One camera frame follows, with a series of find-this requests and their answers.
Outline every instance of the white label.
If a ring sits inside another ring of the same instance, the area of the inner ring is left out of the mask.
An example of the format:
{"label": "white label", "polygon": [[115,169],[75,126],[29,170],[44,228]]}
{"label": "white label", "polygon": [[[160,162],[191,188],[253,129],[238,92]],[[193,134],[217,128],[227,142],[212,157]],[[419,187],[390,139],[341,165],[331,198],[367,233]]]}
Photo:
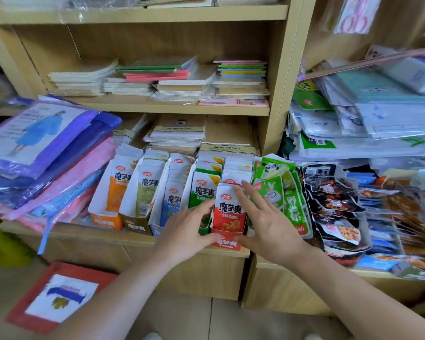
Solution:
{"label": "white label", "polygon": [[31,165],[77,116],[85,112],[56,104],[36,104],[0,128],[0,159]]}
{"label": "white label", "polygon": [[93,297],[98,284],[54,274],[26,314],[61,323]]}

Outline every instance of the pink notebook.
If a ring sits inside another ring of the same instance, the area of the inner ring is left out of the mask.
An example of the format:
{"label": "pink notebook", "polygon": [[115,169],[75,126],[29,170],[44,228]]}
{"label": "pink notebook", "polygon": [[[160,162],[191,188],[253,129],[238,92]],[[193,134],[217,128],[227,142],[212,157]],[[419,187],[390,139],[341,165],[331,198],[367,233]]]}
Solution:
{"label": "pink notebook", "polygon": [[250,106],[250,107],[269,107],[266,99],[209,99],[200,101],[202,106]]}

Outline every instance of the purple plastic bag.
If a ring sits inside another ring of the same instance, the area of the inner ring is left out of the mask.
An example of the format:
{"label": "purple plastic bag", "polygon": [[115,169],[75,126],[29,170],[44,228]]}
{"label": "purple plastic bag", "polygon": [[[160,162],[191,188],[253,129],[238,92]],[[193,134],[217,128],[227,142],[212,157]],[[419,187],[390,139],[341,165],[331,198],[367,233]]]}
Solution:
{"label": "purple plastic bag", "polygon": [[99,111],[34,102],[0,126],[0,175],[37,179]]}

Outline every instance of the rabbit illustration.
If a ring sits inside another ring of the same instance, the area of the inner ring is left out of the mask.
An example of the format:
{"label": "rabbit illustration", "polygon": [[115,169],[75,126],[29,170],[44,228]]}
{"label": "rabbit illustration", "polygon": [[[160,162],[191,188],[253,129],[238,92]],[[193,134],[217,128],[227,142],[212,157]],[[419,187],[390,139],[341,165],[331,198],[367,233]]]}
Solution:
{"label": "rabbit illustration", "polygon": [[268,187],[266,189],[266,195],[265,197],[275,206],[277,206],[277,203],[282,200],[282,196],[280,195],[279,192],[274,190],[274,186],[276,185],[276,183],[268,183]]}

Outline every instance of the tiled floor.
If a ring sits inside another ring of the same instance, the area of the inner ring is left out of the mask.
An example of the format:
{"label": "tiled floor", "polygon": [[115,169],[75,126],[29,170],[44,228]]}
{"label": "tiled floor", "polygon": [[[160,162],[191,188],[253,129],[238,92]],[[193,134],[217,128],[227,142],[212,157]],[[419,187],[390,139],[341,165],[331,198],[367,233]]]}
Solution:
{"label": "tiled floor", "polygon": [[[43,338],[4,319],[44,269],[36,260],[26,268],[0,268],[0,340]],[[140,340],[148,332],[158,332],[164,340],[298,340],[309,333],[318,333],[324,340],[349,339],[341,322],[328,317],[248,310],[219,298],[156,292],[127,339]]]}

